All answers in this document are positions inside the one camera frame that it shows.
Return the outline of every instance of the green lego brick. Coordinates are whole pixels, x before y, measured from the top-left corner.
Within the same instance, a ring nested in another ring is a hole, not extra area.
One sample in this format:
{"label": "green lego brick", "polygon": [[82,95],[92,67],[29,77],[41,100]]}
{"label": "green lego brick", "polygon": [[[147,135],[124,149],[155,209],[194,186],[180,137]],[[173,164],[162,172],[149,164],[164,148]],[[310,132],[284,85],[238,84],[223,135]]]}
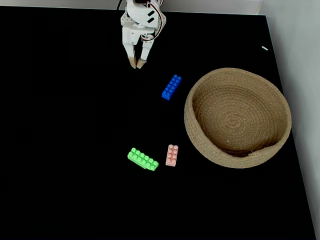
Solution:
{"label": "green lego brick", "polygon": [[136,150],[135,148],[132,148],[129,152],[128,159],[138,164],[140,167],[149,169],[151,171],[156,170],[156,168],[159,166],[159,163],[157,161],[154,161],[152,158],[149,158],[144,153]]}

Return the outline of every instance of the rope basket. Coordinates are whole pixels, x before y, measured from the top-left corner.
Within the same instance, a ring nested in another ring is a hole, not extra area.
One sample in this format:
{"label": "rope basket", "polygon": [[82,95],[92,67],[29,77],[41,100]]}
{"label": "rope basket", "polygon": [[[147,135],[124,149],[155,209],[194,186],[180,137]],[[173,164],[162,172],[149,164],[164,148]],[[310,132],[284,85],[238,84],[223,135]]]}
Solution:
{"label": "rope basket", "polygon": [[195,148],[224,167],[244,169],[272,158],[291,131],[285,97],[251,72],[221,68],[203,76],[184,107],[186,132]]}

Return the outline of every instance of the blue lego brick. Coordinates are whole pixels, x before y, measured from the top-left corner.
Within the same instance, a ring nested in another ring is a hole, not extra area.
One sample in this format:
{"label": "blue lego brick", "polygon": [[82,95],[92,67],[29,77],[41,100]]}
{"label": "blue lego brick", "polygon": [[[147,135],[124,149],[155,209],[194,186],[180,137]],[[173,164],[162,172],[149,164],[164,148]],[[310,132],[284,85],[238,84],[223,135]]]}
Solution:
{"label": "blue lego brick", "polygon": [[162,97],[169,101],[180,85],[181,81],[182,78],[180,76],[174,75],[169,84],[166,86],[165,90],[162,92]]}

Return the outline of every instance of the white wall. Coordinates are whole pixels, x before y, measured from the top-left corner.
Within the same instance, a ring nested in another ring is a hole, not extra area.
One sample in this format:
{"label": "white wall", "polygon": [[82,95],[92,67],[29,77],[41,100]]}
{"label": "white wall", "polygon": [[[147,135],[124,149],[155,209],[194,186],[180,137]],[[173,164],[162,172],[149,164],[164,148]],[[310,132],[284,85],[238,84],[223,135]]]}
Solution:
{"label": "white wall", "polygon": [[313,226],[320,239],[320,0],[264,0]]}
{"label": "white wall", "polygon": [[[258,14],[263,0],[165,0],[162,11]],[[0,0],[0,6],[116,9],[118,0]],[[124,9],[126,0],[120,9]]]}

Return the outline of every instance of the toy building block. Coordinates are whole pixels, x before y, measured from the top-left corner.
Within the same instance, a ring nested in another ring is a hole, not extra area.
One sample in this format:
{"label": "toy building block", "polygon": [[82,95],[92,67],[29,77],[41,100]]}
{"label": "toy building block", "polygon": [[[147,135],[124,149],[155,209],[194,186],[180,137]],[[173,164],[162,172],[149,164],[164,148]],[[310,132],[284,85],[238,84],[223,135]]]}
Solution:
{"label": "toy building block", "polygon": [[175,167],[177,163],[177,156],[178,146],[169,145],[165,165]]}
{"label": "toy building block", "polygon": [[136,150],[135,148],[132,148],[129,152],[128,159],[138,164],[140,167],[149,169],[151,171],[156,170],[156,168],[159,166],[159,163],[157,161],[154,161],[152,158],[149,158],[144,153]]}
{"label": "toy building block", "polygon": [[174,75],[169,84],[166,86],[165,90],[162,92],[162,97],[169,101],[172,95],[175,93],[181,81],[182,78],[180,76]]}

